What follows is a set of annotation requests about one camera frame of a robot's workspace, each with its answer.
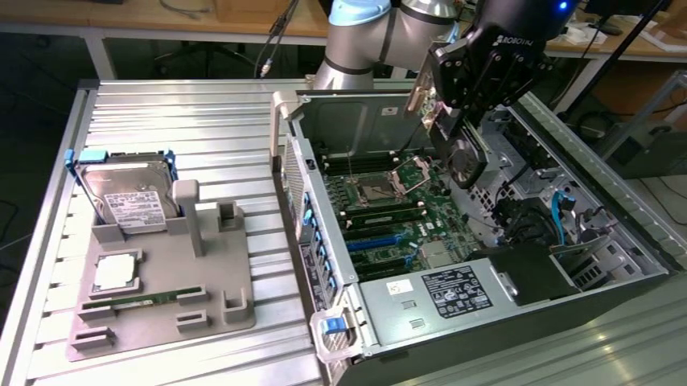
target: warning label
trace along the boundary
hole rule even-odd
[[[422,280],[446,319],[492,306],[470,266],[423,275]]]
[[[156,191],[106,195],[106,201],[119,227],[164,224],[164,211]]]

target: green circuit board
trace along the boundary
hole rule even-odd
[[[483,248],[460,220],[463,213],[438,164],[412,154],[396,164],[396,169],[386,171],[356,174],[352,170],[346,175],[324,176],[347,245],[390,237],[398,240],[395,245],[350,249],[362,281],[435,268],[436,262],[426,259],[427,243],[443,244],[447,264],[459,263]]]

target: motherboard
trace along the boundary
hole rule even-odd
[[[324,183],[362,281],[464,261],[483,248],[439,162],[423,154],[326,159]]]

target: logo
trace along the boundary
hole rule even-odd
[[[510,38],[509,36],[499,35],[492,46],[495,47],[499,44],[519,44],[521,46],[531,46],[535,44],[535,41],[522,38]]]

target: hard drive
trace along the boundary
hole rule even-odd
[[[103,224],[118,224],[128,234],[167,229],[166,219],[180,216],[172,200],[176,179],[174,155],[107,154],[104,150],[84,150],[67,166],[86,190]]]

